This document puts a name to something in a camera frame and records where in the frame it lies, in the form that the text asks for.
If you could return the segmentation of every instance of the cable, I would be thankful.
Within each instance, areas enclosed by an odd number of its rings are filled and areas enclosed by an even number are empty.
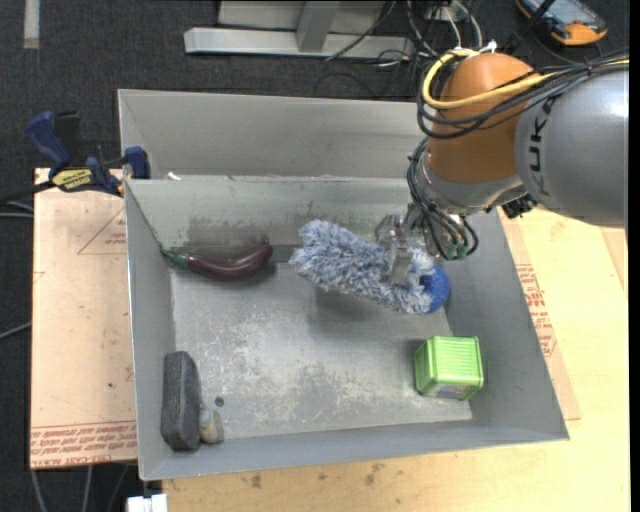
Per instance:
[[[420,190],[420,185],[416,178],[416,170],[422,154],[426,150],[429,138],[425,137],[415,148],[409,158],[409,168],[407,170],[407,183],[411,198],[422,213],[423,236],[425,243],[429,245],[429,240],[433,242],[435,249],[445,260],[461,260],[472,254],[478,247],[478,236],[463,216],[459,216],[460,221],[456,221],[452,216],[442,212],[435,203],[425,197]],[[448,236],[450,242],[447,247],[443,247],[440,237],[437,235],[435,226],[439,225]]]
[[[89,491],[91,490],[91,479],[93,477],[93,465],[87,468],[87,481],[84,484],[84,495],[82,497],[82,512],[87,512],[89,506]]]
[[[19,325],[18,327],[14,327],[13,329],[9,329],[8,331],[5,331],[2,334],[0,334],[0,340],[4,340],[5,338],[9,338],[10,336],[13,336],[14,334],[17,334],[17,333],[19,333],[21,331],[24,331],[25,329],[28,329],[29,327],[31,327],[31,322],[27,322],[26,324]]]
[[[629,66],[628,54],[624,50],[620,50],[577,65],[553,66],[538,71],[532,70],[490,91],[462,100],[441,102],[434,99],[431,93],[432,84],[436,81],[438,75],[442,73],[442,70],[454,65],[455,62],[461,59],[473,57],[477,54],[478,52],[469,49],[451,50],[436,60],[425,73],[422,92],[417,95],[416,101],[418,104],[418,124],[428,136],[450,139],[465,135],[479,129],[489,118],[513,109],[518,105],[524,105],[525,102],[545,99],[561,88],[576,83],[578,80],[590,79],[599,74],[619,69],[627,69]],[[444,115],[447,110],[468,106],[478,101],[486,101],[506,94],[510,94],[510,96],[480,114],[456,119],[447,119]],[[429,111],[425,104],[438,110],[438,115],[434,115]],[[449,125],[455,127],[456,130],[447,133],[435,133],[426,126],[425,120],[434,124]]]
[[[32,185],[29,188],[18,190],[17,192],[12,192],[11,194],[8,194],[4,197],[0,197],[0,206],[13,203],[15,202],[16,199],[23,199],[33,194],[37,194],[38,192],[42,192],[43,190],[48,190],[50,188],[53,188],[55,186],[56,185],[51,181],[44,181],[37,185]]]
[[[440,7],[441,11],[443,9],[444,9],[444,13],[446,14],[447,18],[449,18],[449,25],[451,26],[451,28],[453,29],[454,34],[456,35],[456,41],[458,43],[456,46],[462,46],[462,37],[460,36],[460,31],[458,30],[458,27],[456,27],[456,24],[453,22],[453,18],[451,17],[451,13],[449,12],[449,9]]]
[[[0,213],[0,219],[33,219],[31,213]]]
[[[40,482],[38,481],[38,475],[36,475],[35,471],[31,471],[31,481],[33,482],[33,490],[36,493],[36,500],[38,500],[38,506],[40,507],[40,512],[49,512],[47,505],[44,501],[44,496],[42,495],[42,489],[40,488]]]
[[[376,28],[378,28],[380,26],[380,24],[389,16],[389,14],[391,14],[391,11],[395,7],[396,3],[397,3],[396,1],[391,2],[391,4],[389,5],[389,8],[387,9],[387,11],[382,16],[380,16],[378,21],[376,21],[373,25],[371,25],[367,30],[365,30],[360,36],[358,36],[356,39],[354,39],[351,43],[349,43],[347,46],[345,46],[342,50],[339,50],[336,53],[334,53],[333,55],[331,55],[330,57],[327,57],[325,59],[325,62],[328,62],[330,60],[342,57],[345,53],[350,52],[356,46],[358,46],[364,40],[365,37],[370,35]]]
[[[31,212],[33,213],[33,207],[25,204],[25,203],[19,203],[18,201],[9,201],[7,203],[7,206],[12,206],[13,208],[18,208],[19,210],[24,210],[26,212]]]
[[[467,15],[467,19],[471,23],[471,26],[473,27],[473,30],[474,30],[475,35],[476,35],[475,46],[476,46],[476,48],[480,48],[482,46],[482,43],[483,43],[482,29],[480,28],[480,24],[478,23],[476,18],[471,14],[469,9],[467,9],[462,4],[462,2],[459,2],[458,0],[454,0],[453,3],[454,3],[454,5],[456,7],[458,7],[460,10],[462,10]]]
[[[106,512],[111,512],[113,505],[116,503],[116,498],[118,497],[118,491],[120,491],[120,487],[122,486],[122,482],[124,481],[124,477],[127,475],[129,471],[129,466],[125,464],[124,469],[120,473],[120,477],[116,482],[116,486],[113,489],[113,493],[111,494],[111,498],[109,499],[109,504],[107,505]]]

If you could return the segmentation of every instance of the floor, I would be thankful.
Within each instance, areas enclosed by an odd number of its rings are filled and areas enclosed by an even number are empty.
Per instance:
[[[609,26],[601,51],[629,45],[628,0],[586,3]],[[524,23],[513,0],[471,4],[485,39],[505,41]],[[214,25],[216,7],[212,1],[40,0],[38,47],[25,48],[25,0],[1,2],[0,195],[29,187],[31,169],[49,165],[24,136],[29,120],[43,110],[79,111],[86,154],[95,154],[100,145],[106,159],[118,156],[115,92],[119,88],[414,101],[416,73],[411,66],[377,67],[375,62],[349,59],[185,55],[183,33],[194,26]],[[378,27],[380,33],[407,32],[404,11],[396,11]],[[451,37],[441,30],[433,40],[446,47]],[[516,55],[536,66],[596,55],[593,48],[560,52],[552,55],[527,37]],[[33,230],[28,219],[0,222],[1,336],[30,318]],[[0,339],[0,364],[0,509],[37,510],[26,449],[28,329]],[[151,483],[145,489],[135,466],[95,466],[89,487],[87,474],[87,468],[39,472],[49,510],[81,510],[83,502],[87,511],[108,510],[110,502],[111,510],[119,510],[126,496],[154,488]]]

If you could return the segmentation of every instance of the green cube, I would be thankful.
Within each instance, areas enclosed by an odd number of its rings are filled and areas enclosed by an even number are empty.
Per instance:
[[[433,336],[413,356],[416,389],[436,398],[468,400],[484,382],[476,336]]]

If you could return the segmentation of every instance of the blue clamp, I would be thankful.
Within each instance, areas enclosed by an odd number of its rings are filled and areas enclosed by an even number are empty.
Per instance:
[[[94,190],[116,196],[122,195],[122,181],[113,176],[100,160],[87,158],[84,167],[69,167],[71,157],[56,136],[52,112],[42,112],[35,116],[26,128],[31,144],[43,155],[53,160],[49,170],[49,181],[64,192]],[[151,170],[147,154],[139,146],[125,150],[124,157],[113,163],[131,166],[131,177],[149,179]]]

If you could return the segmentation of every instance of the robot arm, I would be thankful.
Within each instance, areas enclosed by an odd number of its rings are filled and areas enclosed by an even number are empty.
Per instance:
[[[427,137],[407,179],[422,218],[409,227],[446,259],[475,249],[465,218],[497,206],[626,227],[628,66],[618,56],[545,73],[500,53],[445,54],[418,97]]]

